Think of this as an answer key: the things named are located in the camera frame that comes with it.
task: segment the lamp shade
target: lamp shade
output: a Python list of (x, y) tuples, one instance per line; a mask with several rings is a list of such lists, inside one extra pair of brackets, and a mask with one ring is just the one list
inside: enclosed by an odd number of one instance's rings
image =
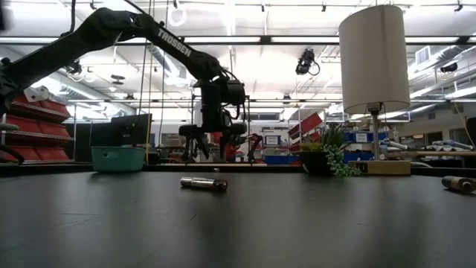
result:
[(369, 7), (339, 26), (344, 111), (364, 114), (370, 103), (391, 112), (410, 105), (403, 12)]

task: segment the plant pot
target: plant pot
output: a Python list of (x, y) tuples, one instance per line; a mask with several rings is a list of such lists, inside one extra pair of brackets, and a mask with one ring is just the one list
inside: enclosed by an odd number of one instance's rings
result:
[(331, 176), (330, 166), (327, 165), (325, 152), (300, 152), (300, 162), (304, 170), (311, 175)]

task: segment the lamp base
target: lamp base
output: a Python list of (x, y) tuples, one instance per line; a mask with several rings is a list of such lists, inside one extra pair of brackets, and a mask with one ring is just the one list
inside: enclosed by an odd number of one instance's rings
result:
[(367, 175), (410, 175), (410, 162), (403, 160), (349, 161), (349, 166)]

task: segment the potted plant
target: potted plant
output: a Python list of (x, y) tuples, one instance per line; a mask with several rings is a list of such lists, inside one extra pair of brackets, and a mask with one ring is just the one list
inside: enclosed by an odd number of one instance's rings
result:
[(312, 175), (319, 176), (360, 176), (361, 171), (345, 165), (342, 152), (345, 141), (343, 125), (330, 124), (320, 132), (320, 141), (312, 141), (308, 137), (303, 139), (300, 146), (300, 160), (304, 170)]

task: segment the black table surface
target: black table surface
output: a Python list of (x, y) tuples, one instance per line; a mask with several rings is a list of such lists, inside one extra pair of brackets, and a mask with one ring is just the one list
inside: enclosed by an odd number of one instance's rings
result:
[[(226, 179), (224, 194), (182, 176)], [(476, 198), (436, 177), (0, 179), (0, 267), (476, 267)]]

